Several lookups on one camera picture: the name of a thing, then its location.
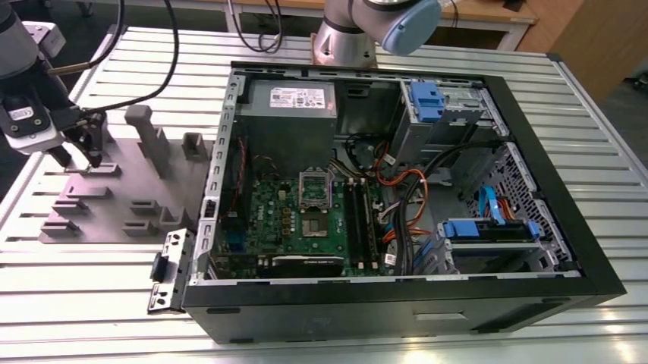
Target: power supply label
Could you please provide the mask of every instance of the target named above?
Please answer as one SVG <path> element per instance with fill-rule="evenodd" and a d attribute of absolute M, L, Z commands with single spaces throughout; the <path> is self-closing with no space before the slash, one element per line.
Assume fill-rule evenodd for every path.
<path fill-rule="evenodd" d="M 270 91 L 271 108 L 326 108 L 323 89 L 275 87 Z"/>

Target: green circuit board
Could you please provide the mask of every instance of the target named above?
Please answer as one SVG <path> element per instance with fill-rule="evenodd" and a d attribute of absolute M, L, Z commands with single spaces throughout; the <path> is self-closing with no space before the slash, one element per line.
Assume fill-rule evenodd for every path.
<path fill-rule="evenodd" d="M 304 254 L 345 258 L 343 276 L 381 275 L 378 263 L 353 264 L 349 258 L 343 182 L 332 182 L 331 208 L 299 209 L 299 180 L 256 180 L 252 184 L 248 230 L 239 253 L 230 259 L 232 278 L 255 278 L 254 255 Z M 326 197 L 316 184 L 303 186 L 308 199 Z M 378 189 L 370 189 L 378 198 Z"/>

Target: black cable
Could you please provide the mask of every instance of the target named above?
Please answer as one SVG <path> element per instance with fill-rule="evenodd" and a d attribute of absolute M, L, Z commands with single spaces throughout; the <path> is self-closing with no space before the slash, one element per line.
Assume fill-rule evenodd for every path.
<path fill-rule="evenodd" d="M 117 25 L 115 29 L 115 34 L 112 35 L 111 42 L 108 43 L 108 46 L 104 49 L 100 56 L 88 62 L 71 64 L 69 66 L 64 66 L 64 67 L 52 68 L 51 70 L 48 70 L 48 73 L 55 76 L 75 74 L 77 72 L 83 72 L 84 70 L 89 70 L 92 67 L 100 64 L 105 60 L 108 55 L 112 53 L 112 51 L 115 50 L 115 47 L 117 46 L 119 38 L 123 32 L 124 19 L 125 19 L 125 0 L 119 0 L 117 1 Z"/>
<path fill-rule="evenodd" d="M 458 8 L 457 8 L 457 2 L 454 0 L 450 0 L 453 2 L 453 7 L 454 7 L 454 14 L 453 14 L 453 23 L 451 27 L 457 28 L 458 27 Z"/>
<path fill-rule="evenodd" d="M 164 2 L 165 10 L 169 14 L 171 29 L 173 32 L 173 57 L 171 59 L 169 70 L 165 74 L 164 81 L 161 81 L 161 85 L 148 95 L 136 97 L 132 100 L 128 100 L 124 102 L 117 102 L 116 104 L 112 104 L 108 106 L 101 106 L 100 108 L 89 108 L 83 111 L 81 115 L 87 116 L 99 112 L 115 110 L 116 108 L 123 108 L 125 106 L 135 105 L 157 96 L 161 93 L 161 91 L 164 91 L 165 87 L 169 85 L 171 77 L 175 74 L 175 67 L 177 66 L 177 56 L 180 54 L 180 34 L 177 31 L 177 20 L 175 19 L 175 12 L 173 12 L 173 6 L 171 6 L 171 0 L 163 0 L 163 2 Z"/>
<path fill-rule="evenodd" d="M 111 38 L 111 44 L 105 48 L 105 51 L 101 53 L 101 55 L 89 61 L 89 68 L 96 66 L 99 63 L 103 62 L 103 60 L 108 57 L 108 55 L 112 53 L 112 50 L 117 46 L 119 38 L 121 36 L 123 32 L 123 19 L 125 18 L 125 0 L 119 0 L 117 1 L 117 26 L 115 30 L 115 34 L 112 35 Z"/>
<path fill-rule="evenodd" d="M 399 210 L 398 208 L 394 211 L 394 214 L 391 215 L 391 225 L 394 225 L 394 231 L 395 231 L 395 236 L 399 236 L 402 233 L 398 232 L 399 229 Z M 405 272 L 405 244 L 403 240 L 395 240 L 395 269 L 394 269 L 394 275 L 403 275 Z"/>
<path fill-rule="evenodd" d="M 434 170 L 443 164 L 443 162 L 450 158 L 454 154 L 459 153 L 466 149 L 473 148 L 495 148 L 502 145 L 499 140 L 489 140 L 483 142 L 471 142 L 453 146 L 433 158 L 433 160 L 427 163 L 423 169 L 423 175 L 429 177 L 429 175 L 434 172 Z M 407 188 L 407 192 L 403 195 L 401 201 L 409 201 L 409 199 L 414 196 L 414 192 L 418 184 L 411 184 Z M 394 214 L 394 231 L 395 231 L 395 243 L 397 246 L 402 246 L 402 251 L 406 254 L 410 254 L 410 250 L 413 251 L 411 245 L 411 235 L 409 234 L 407 229 L 407 204 L 401 203 L 397 208 L 397 213 Z M 411 275 L 413 273 L 413 266 L 411 264 L 403 266 L 403 274 Z"/>
<path fill-rule="evenodd" d="M 263 43 L 263 36 L 266 35 L 266 32 L 262 32 L 259 34 L 259 37 L 258 37 L 259 48 L 254 48 L 250 45 L 250 43 L 247 43 L 247 40 L 243 37 L 243 33 L 240 32 L 240 25 L 239 25 L 239 22 L 236 20 L 236 16 L 234 15 L 235 11 L 234 11 L 232 0 L 227 0 L 227 5 L 228 5 L 228 8 L 230 8 L 230 15 L 232 16 L 234 27 L 236 28 L 236 33 L 239 35 L 240 41 L 243 42 L 244 46 L 251 51 L 254 51 L 256 53 L 267 53 L 268 55 L 272 55 L 282 48 L 282 42 L 283 42 L 282 6 L 279 5 L 278 0 L 274 0 L 274 5 L 276 6 L 276 13 L 275 13 L 272 5 L 270 4 L 270 1 L 268 0 L 264 0 L 264 1 L 266 1 L 266 5 L 270 9 L 270 13 L 272 14 L 274 22 L 276 23 L 276 26 L 278 26 L 278 35 L 276 35 L 276 38 L 275 38 L 272 44 L 270 44 L 270 46 L 264 47 L 262 43 Z"/>
<path fill-rule="evenodd" d="M 351 165 L 355 167 L 358 172 L 366 176 L 367 170 L 362 167 L 362 163 L 358 161 L 358 157 L 353 153 L 353 145 L 351 143 L 355 143 L 355 141 L 359 140 L 381 140 L 383 139 L 385 136 L 377 133 L 354 133 L 349 135 L 349 137 L 345 140 L 345 152 L 346 152 L 346 157 L 349 158 L 349 161 L 351 162 Z"/>

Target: ram slot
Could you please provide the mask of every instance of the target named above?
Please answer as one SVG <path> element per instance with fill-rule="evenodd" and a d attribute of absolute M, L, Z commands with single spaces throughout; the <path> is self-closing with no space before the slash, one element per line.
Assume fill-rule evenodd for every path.
<path fill-rule="evenodd" d="M 346 220 L 346 243 L 349 245 L 349 257 L 351 263 L 362 262 L 361 225 L 357 214 L 355 198 L 353 196 L 353 184 L 345 186 L 345 220 Z"/>
<path fill-rule="evenodd" d="M 378 248 L 375 247 L 375 227 L 374 227 L 374 216 L 371 215 L 371 198 L 369 193 L 369 184 L 362 184 L 362 196 L 365 199 L 365 212 L 366 212 L 366 233 L 367 233 L 367 241 L 366 245 L 369 246 L 370 256 L 367 263 L 374 261 L 375 256 L 378 255 Z"/>
<path fill-rule="evenodd" d="M 359 227 L 359 245 L 361 245 L 361 252 L 362 252 L 362 261 L 370 262 L 371 261 L 371 249 L 370 249 L 370 235 L 369 235 L 369 215 L 366 211 L 366 204 L 365 204 L 365 189 L 362 188 L 362 184 L 357 184 L 353 187 L 353 202 L 355 205 L 355 220 L 358 222 Z"/>

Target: metal bracket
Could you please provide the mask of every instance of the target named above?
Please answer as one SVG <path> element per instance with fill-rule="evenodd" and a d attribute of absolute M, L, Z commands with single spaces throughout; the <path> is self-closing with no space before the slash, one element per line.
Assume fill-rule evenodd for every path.
<path fill-rule="evenodd" d="M 182 298 L 190 273 L 195 236 L 187 229 L 171 231 L 161 252 L 155 256 L 151 279 L 155 282 L 148 300 L 148 314 L 184 313 Z"/>
<path fill-rule="evenodd" d="M 55 58 L 65 45 L 65 38 L 55 23 L 24 21 L 23 26 L 29 32 L 31 38 L 39 45 L 40 51 L 47 58 Z"/>

